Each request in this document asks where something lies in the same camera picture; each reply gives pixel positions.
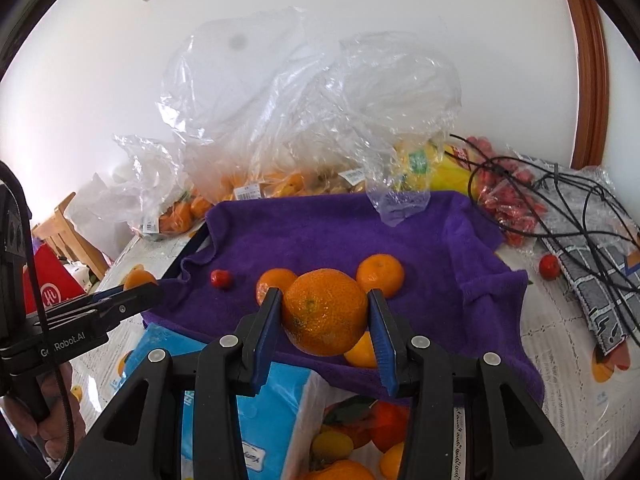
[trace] blue gripper pad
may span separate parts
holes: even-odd
[[[264,320],[262,331],[257,337],[255,344],[255,352],[253,355],[254,373],[250,380],[251,387],[256,393],[259,392],[260,388],[267,382],[271,359],[273,358],[280,333],[281,310],[282,293],[279,289],[272,287],[268,290],[254,322],[255,327]],[[251,343],[249,339],[254,335],[254,327],[252,327],[250,337],[247,340],[249,344]]]
[[[391,312],[386,306],[385,298],[380,290],[372,290],[367,295],[367,298],[369,300],[369,333],[376,353],[380,382],[389,392],[389,395],[395,397],[400,385],[396,350],[392,343],[390,328],[391,332],[396,332],[396,323],[391,317]]]

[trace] small red fruit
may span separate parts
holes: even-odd
[[[547,281],[556,279],[562,273],[560,262],[554,254],[545,254],[542,256],[538,270],[540,271],[540,276]]]
[[[227,290],[234,284],[234,279],[231,276],[231,272],[228,270],[216,269],[211,271],[211,285],[215,288],[221,288]]]

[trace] wooden door frame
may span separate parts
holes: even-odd
[[[609,60],[600,8],[595,0],[567,0],[578,57],[578,121],[571,167],[602,162],[609,126]]]

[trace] barcode sticker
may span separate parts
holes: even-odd
[[[142,224],[142,234],[157,235],[160,232],[157,216],[148,216]]]
[[[357,186],[364,180],[364,170],[362,168],[343,171],[342,173],[338,173],[338,175],[346,180],[351,186]]]
[[[253,200],[262,198],[260,193],[260,184],[249,184],[248,186],[236,187],[234,189],[236,200]]]

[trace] wire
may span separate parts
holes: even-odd
[[[66,419],[66,447],[65,454],[62,460],[58,463],[56,468],[46,477],[47,480],[58,480],[65,470],[66,465],[74,453],[74,419],[71,411],[71,403],[69,402],[68,395],[66,394],[65,380],[62,377],[60,367],[55,361],[55,350],[53,343],[49,337],[49,323],[47,321],[47,313],[42,303],[42,295],[40,293],[40,287],[38,284],[38,276],[36,274],[36,266],[33,258],[33,246],[31,244],[31,227],[29,225],[29,209],[24,197],[24,190],[20,184],[20,181],[16,178],[9,167],[2,161],[0,161],[0,180],[4,182],[4,185],[9,190],[9,193],[14,197],[15,203],[18,207],[18,216],[20,217],[20,227],[22,229],[22,236],[24,242],[24,253],[27,260],[27,271],[29,273],[29,281],[31,283],[31,290],[33,292],[33,299],[36,304],[36,311],[38,313],[38,320],[40,321],[40,327],[42,329],[42,341],[47,349],[47,355],[45,359],[51,366],[55,377],[56,383],[60,390],[60,396],[62,398],[62,405],[65,410]]]
[[[604,253],[603,248],[601,246],[598,246],[598,243],[596,243],[593,239],[593,237],[596,235],[601,237],[608,236],[617,238],[619,240],[628,242],[629,244],[633,245],[636,250],[640,251],[640,245],[638,244],[638,235],[634,236],[634,234],[629,230],[628,222],[626,222],[622,216],[625,215],[628,217],[628,213],[626,212],[622,204],[618,201],[618,199],[613,195],[613,193],[610,192],[610,190],[604,187],[601,183],[593,180],[592,178],[577,174],[563,173],[559,171],[557,164],[555,165],[553,171],[549,171],[547,168],[535,164],[530,160],[526,160],[524,158],[519,158],[516,156],[488,156],[474,142],[456,135],[451,135],[451,137],[463,141],[464,143],[469,145],[475,152],[479,153],[482,159],[484,159],[481,162],[476,162],[445,151],[445,154],[448,157],[463,162],[465,165],[468,165],[467,167],[471,170],[471,174],[467,183],[467,194],[472,203],[475,206],[479,207],[479,204],[472,199],[472,190],[473,182],[475,181],[476,176],[478,176],[480,171],[489,171],[493,174],[496,174],[498,177],[501,177],[503,179],[502,182],[505,182],[506,186],[511,186],[515,190],[517,196],[522,200],[524,205],[526,205],[530,215],[536,221],[536,225],[540,226],[542,232],[528,232],[515,229],[510,225],[505,224],[505,222],[501,222],[500,220],[495,219],[488,210],[480,207],[484,216],[491,222],[498,224],[504,231],[512,233],[514,235],[553,240],[555,245],[558,246],[560,251],[567,257],[569,261],[575,264],[586,274],[596,278],[602,284],[604,290],[606,291],[606,294],[609,296],[613,309],[618,314],[618,318],[620,319],[624,330],[628,333],[628,335],[636,343],[636,345],[640,347],[640,341],[634,333],[634,330],[640,330],[639,321],[636,319],[636,316],[631,311],[628,303],[622,296],[623,292],[636,294],[640,293],[640,288],[638,288],[638,286],[635,286],[631,282],[631,280],[629,280],[628,276],[620,271],[616,263],[612,262],[609,259],[609,257]],[[510,171],[505,168],[505,161],[516,162],[518,164],[517,171]],[[540,176],[535,182],[529,182],[517,177],[517,174],[522,170],[523,165],[529,166],[530,168],[535,168],[542,173],[542,176]],[[541,187],[545,187],[548,189],[548,180],[552,181],[553,188],[561,202],[561,206],[551,200],[548,196],[540,192]],[[567,200],[565,199],[565,196],[563,195],[560,188],[561,184],[565,186],[575,187],[576,189],[580,189],[586,193],[586,198],[584,200],[584,205],[582,206],[580,219],[576,216],[576,214],[574,214]],[[534,200],[532,199],[532,196],[535,197],[537,202],[543,202],[546,206],[554,209],[555,212],[560,215],[560,217],[562,217],[567,221],[567,223],[575,228],[575,231],[561,233],[553,232],[545,223],[542,216],[540,216],[540,214],[534,208]],[[608,208],[608,210],[615,216],[615,218],[618,219],[620,225],[622,225],[624,231],[626,232],[626,236],[614,231],[590,230],[587,228],[587,212],[590,200],[592,198],[599,198],[602,204],[604,204],[604,206]],[[577,259],[572,254],[572,252],[569,251],[568,248],[562,243],[562,240],[567,240],[568,238],[574,237],[581,237],[584,239],[586,247],[589,249],[591,256],[593,257],[596,269],[588,267],[583,261]],[[619,278],[617,282],[613,280],[614,276],[617,276]],[[627,318],[630,320],[632,326],[629,325]]]

